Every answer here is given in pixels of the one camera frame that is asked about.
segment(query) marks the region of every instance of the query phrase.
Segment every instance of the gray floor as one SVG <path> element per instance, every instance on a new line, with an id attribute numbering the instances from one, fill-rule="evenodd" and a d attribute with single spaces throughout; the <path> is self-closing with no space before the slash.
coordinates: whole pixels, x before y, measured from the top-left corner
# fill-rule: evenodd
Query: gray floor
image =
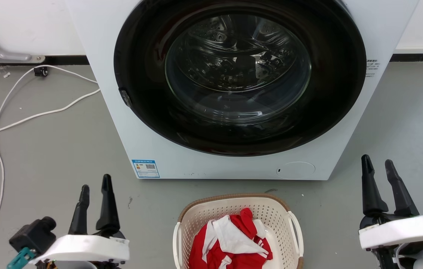
<path id="1" fill-rule="evenodd" d="M 0 69 L 0 105 L 28 68 Z M 89 67 L 66 67 L 92 78 Z M 10 72 L 8 78 L 3 75 Z M 0 126 L 61 108 L 97 89 L 93 83 L 52 70 L 47 78 L 27 76 L 5 107 Z M 114 180 L 122 231 L 131 240 L 123 268 L 174 268 L 172 232 L 191 201 L 219 194 L 264 192 L 285 199 L 302 225 L 305 267 L 377 268 L 359 247 L 360 156 L 371 155 L 381 195 L 394 211 L 384 160 L 394 160 L 423 214 L 423 63 L 391 63 L 350 143 L 327 182 L 136 179 L 100 94 L 65 112 L 34 119 L 0 133 L 5 195 L 0 214 L 0 268 L 15 256 L 8 239 L 22 225 L 51 216 L 63 235 L 82 184 L 89 184 L 89 231 L 102 199 L 102 175 Z"/>

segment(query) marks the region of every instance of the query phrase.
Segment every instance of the white washing machine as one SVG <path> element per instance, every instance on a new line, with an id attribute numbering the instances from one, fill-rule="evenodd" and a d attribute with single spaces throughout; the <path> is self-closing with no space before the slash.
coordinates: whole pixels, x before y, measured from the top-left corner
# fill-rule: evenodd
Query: white washing machine
<path id="1" fill-rule="evenodd" d="M 418 0 L 69 0 L 138 178 L 327 180 Z"/>

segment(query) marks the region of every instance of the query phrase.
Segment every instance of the laundry basket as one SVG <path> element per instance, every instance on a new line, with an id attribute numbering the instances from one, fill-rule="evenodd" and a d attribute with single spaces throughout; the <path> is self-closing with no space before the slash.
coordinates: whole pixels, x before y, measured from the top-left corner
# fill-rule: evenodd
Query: laundry basket
<path id="1" fill-rule="evenodd" d="M 230 194 L 200 199 L 183 209 L 173 232 L 173 255 L 177 269 L 189 269 L 193 238 L 210 220 L 240 214 L 250 208 L 266 228 L 273 259 L 263 269 L 302 269 L 303 235 L 296 216 L 280 198 L 271 194 Z"/>

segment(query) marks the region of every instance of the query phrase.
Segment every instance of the white cable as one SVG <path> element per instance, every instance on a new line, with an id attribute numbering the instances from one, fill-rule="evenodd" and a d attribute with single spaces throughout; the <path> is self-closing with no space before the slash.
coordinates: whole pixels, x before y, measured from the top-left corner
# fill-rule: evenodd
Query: white cable
<path id="1" fill-rule="evenodd" d="M 4 131 L 4 130 L 6 130 L 6 129 L 9 129 L 9 128 L 14 127 L 14 126 L 16 126 L 16 125 L 18 125 L 18 124 L 24 123 L 24 122 L 26 122 L 26 121 L 28 121 L 28 120 L 31 120 L 31 119 L 34 119 L 34 118 L 37 118 L 37 117 L 40 117 L 40 116 L 44 116 L 44 115 L 47 115 L 47 114 L 52 114 L 52 113 L 56 113 L 56 112 L 61 112 L 61 111 L 64 111 L 65 109 L 68 109 L 69 107 L 71 107 L 71 106 L 75 105 L 75 103 L 77 103 L 78 101 L 80 101 L 80 100 L 82 100 L 82 99 L 84 99 L 84 98 L 86 98 L 86 97 L 89 97 L 89 96 L 91 96 L 91 95 L 94 95 L 94 94 L 96 94 L 97 92 L 100 92 L 100 89 L 96 90 L 95 92 L 91 92 L 91 93 L 89 93 L 89 94 L 86 94 L 86 95 L 84 95 L 84 96 L 82 96 L 82 97 L 79 97 L 77 100 L 75 100 L 75 101 L 73 101 L 72 103 L 68 104 L 66 107 L 63 107 L 63 108 L 61 108 L 61 109 L 56 109 L 56 110 L 48 111 L 48 112 L 42 112 L 42 113 L 39 113 L 39 114 L 35 114 L 34 116 L 30 116 L 30 117 L 25 118 L 25 119 L 23 119 L 23 120 L 20 120 L 20 121 L 18 121 L 18 122 L 16 122 L 16 123 L 10 124 L 10 125 L 5 126 L 5 127 L 2 127 L 2 128 L 0 128 L 0 131 Z"/>
<path id="2" fill-rule="evenodd" d="M 40 67 L 50 67 L 50 68 L 59 69 L 59 70 L 62 70 L 62 71 L 64 71 L 64 72 L 67 72 L 67 73 L 70 73 L 70 74 L 73 74 L 73 75 L 77 75 L 78 77 L 83 78 L 83 79 L 85 79 L 85 80 L 88 80 L 88 81 L 90 81 L 90 82 L 97 83 L 95 80 L 91 80 L 91 79 L 89 79 L 89 78 L 85 78 L 85 77 L 83 77 L 83 76 L 81 76 L 81 75 L 78 75 L 77 73 L 74 73 L 74 72 L 71 72 L 71 71 L 68 71 L 68 70 L 65 70 L 65 69 L 62 69 L 62 68 L 58 68 L 58 67 L 55 67 L 55 66 L 40 65 L 40 66 L 37 66 L 37 67 L 35 67 L 35 68 L 40 68 Z M 15 89 L 15 87 L 17 86 L 17 84 L 19 83 L 19 81 L 21 81 L 21 80 L 22 80 L 22 78 L 24 78 L 24 77 L 25 77 L 25 75 L 29 74 L 29 73 L 30 73 L 30 72 L 32 72 L 32 71 L 34 71 L 34 68 L 31 68 L 29 71 L 25 72 L 25 74 L 24 74 L 24 75 L 22 75 L 22 77 L 20 77 L 20 78 L 19 78 L 19 80 L 17 80 L 17 82 L 15 82 L 14 86 L 12 87 L 12 89 L 10 89 L 10 92 L 7 94 L 7 96 L 5 97 L 5 99 L 4 99 L 4 101 L 3 101 L 2 105 L 1 105 L 1 108 L 0 108 L 0 116 L 1 116 L 1 112 L 2 112 L 3 107 L 4 107 L 5 103 L 7 102 L 7 99 L 9 98 L 10 94 L 13 92 L 13 90 Z M 5 129 L 8 129 L 8 128 L 11 128 L 11 127 L 13 127 L 13 126 L 16 126 L 17 124 L 21 124 L 21 123 L 23 123 L 24 121 L 28 121 L 28 120 L 30 120 L 30 119 L 33 119 L 33 118 L 36 118 L 36 117 L 39 117 L 39 116 L 42 116 L 42 115 L 46 115 L 46 114 L 51 114 L 51 113 L 55 113 L 55 112 L 64 111 L 65 109 L 68 109 L 69 107 L 71 107 L 72 105 L 74 105 L 75 103 L 77 103 L 78 101 L 80 101 L 80 100 L 82 100 L 82 99 L 84 99 L 85 97 L 88 97 L 88 96 L 90 96 L 90 95 L 96 94 L 96 93 L 97 93 L 97 92 L 99 92 L 99 91 L 100 91 L 100 89 L 96 90 L 95 92 L 92 92 L 92 93 L 86 94 L 86 95 L 84 95 L 84 96 L 82 96 L 82 97 L 78 98 L 77 100 L 73 101 L 73 102 L 72 102 L 72 103 L 70 103 L 68 106 L 66 106 L 66 107 L 64 107 L 64 108 L 62 108 L 62 109 L 57 109 L 57 110 L 54 110 L 54 111 L 49 111 L 49 112 L 43 112 L 43 113 L 40 113 L 40 114 L 36 114 L 36 115 L 34 115 L 34 116 L 31 116 L 31 117 L 25 118 L 25 119 L 23 119 L 22 121 L 18 121 L 18 122 L 16 122 L 16 123 L 13 123 L 13 124 L 10 124 L 10 125 L 8 125 L 8 126 L 5 126 L 4 128 L 1 128 L 1 129 L 0 129 L 0 131 L 5 130 Z M 1 194 L 0 194 L 0 211 L 1 211 L 2 200 L 3 200 L 3 197 L 4 197 L 4 181 L 5 181 L 5 180 L 4 180 L 4 178 L 5 178 L 5 176 L 4 176 L 4 163 L 3 163 L 3 160 L 2 160 L 2 158 L 1 158 L 1 154 L 0 154 L 0 164 L 1 164 L 1 175 L 2 175 L 2 181 L 1 181 Z"/>
<path id="3" fill-rule="evenodd" d="M 401 249 L 403 247 L 406 247 L 407 245 L 409 245 L 409 243 L 404 243 L 399 245 L 398 249 L 396 249 L 396 264 L 398 265 L 399 269 L 405 269 L 402 265 L 401 262 L 399 261 L 399 252 L 401 251 Z"/>

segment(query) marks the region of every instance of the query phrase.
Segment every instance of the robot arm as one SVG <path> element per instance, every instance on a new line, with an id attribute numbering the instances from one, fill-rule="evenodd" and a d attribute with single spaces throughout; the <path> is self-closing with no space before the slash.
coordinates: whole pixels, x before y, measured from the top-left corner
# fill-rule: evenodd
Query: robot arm
<path id="1" fill-rule="evenodd" d="M 368 155 L 361 158 L 362 213 L 359 227 L 362 249 L 371 251 L 381 269 L 423 269 L 423 216 L 419 215 L 403 180 L 391 160 L 386 175 L 396 204 L 394 214 L 381 199 L 374 180 L 374 167 Z"/>
<path id="2" fill-rule="evenodd" d="M 110 175 L 102 180 L 102 209 L 96 224 L 97 233 L 87 234 L 89 186 L 82 186 L 75 206 L 68 235 L 56 240 L 51 232 L 56 226 L 50 217 L 25 225 L 9 243 L 19 254 L 8 269 L 22 269 L 27 263 L 37 268 L 55 268 L 56 263 L 67 268 L 117 269 L 130 258 L 129 240 L 120 232 L 120 222 Z"/>

